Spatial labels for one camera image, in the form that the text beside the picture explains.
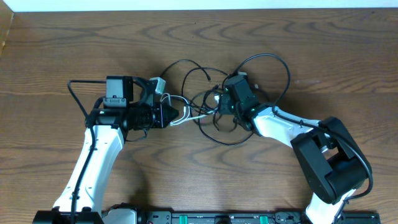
green connector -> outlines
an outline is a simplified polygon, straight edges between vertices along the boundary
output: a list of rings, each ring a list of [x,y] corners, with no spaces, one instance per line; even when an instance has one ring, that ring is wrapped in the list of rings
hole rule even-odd
[[[188,215],[180,215],[180,224],[188,224]]]
[[[268,216],[260,216],[260,224],[268,224]]]

wooden table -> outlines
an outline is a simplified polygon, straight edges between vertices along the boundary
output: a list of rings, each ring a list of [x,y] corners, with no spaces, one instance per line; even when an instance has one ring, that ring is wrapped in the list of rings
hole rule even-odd
[[[230,72],[261,52],[280,55],[292,71],[280,107],[343,120],[371,163],[373,191],[346,209],[377,211],[383,223],[397,223],[397,9],[18,13],[0,60],[1,222],[31,222],[37,210],[52,208],[69,180],[85,127],[67,80],[156,77],[180,58]],[[169,92],[179,93],[190,68],[182,63],[166,74]],[[286,82],[283,66],[271,58],[243,70],[273,99]],[[210,75],[211,83],[192,75],[187,96],[224,78]],[[101,85],[75,89],[86,107],[104,93]],[[245,135],[206,131],[225,141]],[[127,143],[104,209],[131,202],[174,210],[302,210],[311,195],[288,147],[257,136],[224,147],[190,123]]]

black bracket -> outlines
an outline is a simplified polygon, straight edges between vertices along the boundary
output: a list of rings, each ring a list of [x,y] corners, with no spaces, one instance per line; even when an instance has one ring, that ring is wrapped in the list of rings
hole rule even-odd
[[[319,126],[344,136],[370,168],[369,162],[339,119],[328,118]],[[364,167],[348,146],[336,139],[327,139],[321,131],[299,134],[291,143],[310,188],[325,203],[339,202],[341,196],[359,188],[368,178]],[[326,160],[322,153],[326,147],[337,147],[338,153]]]
[[[67,224],[70,223],[70,212],[59,212],[57,208],[51,211],[37,211],[33,224]],[[76,212],[76,223],[103,224],[98,212]]]
[[[259,98],[250,89],[247,75],[235,75],[225,81],[226,93],[220,98],[220,115],[234,114],[246,131],[252,131],[251,110],[260,105]]]

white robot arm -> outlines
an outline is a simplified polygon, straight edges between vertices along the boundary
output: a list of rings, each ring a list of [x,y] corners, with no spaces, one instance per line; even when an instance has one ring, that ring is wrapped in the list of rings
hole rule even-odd
[[[141,99],[136,103],[130,103],[133,83],[142,88]],[[163,93],[164,86],[165,81],[161,78],[107,77],[106,96],[97,101],[90,114],[86,113],[68,86],[86,116],[85,141],[75,170],[53,210],[38,211],[34,223],[75,224],[77,217],[77,223],[147,224],[148,221],[148,224],[157,224],[150,217],[143,218],[131,209],[117,209],[102,218],[101,209],[113,163],[124,146],[128,131],[144,130],[146,134],[149,128],[165,128],[178,116],[178,110],[154,100],[155,95]],[[260,104],[248,85],[247,76],[239,73],[226,78],[223,94],[217,97],[220,115],[233,114],[246,131],[276,139],[294,150],[307,183],[314,191],[304,212],[308,223],[336,222],[349,199],[370,191],[373,182],[370,164],[340,120],[333,117],[323,121],[303,119],[280,110],[276,103]],[[98,108],[102,102],[104,108]],[[334,148],[338,149],[338,153],[326,160],[323,153]],[[367,191],[352,196],[367,178]],[[181,218],[186,215],[179,214],[179,218],[174,215],[180,224],[188,223],[186,217]],[[259,218],[252,216],[250,223],[272,223],[268,222],[271,216],[275,219],[272,214],[262,214]],[[363,220],[369,217],[352,218],[358,220],[356,223],[367,223]]]

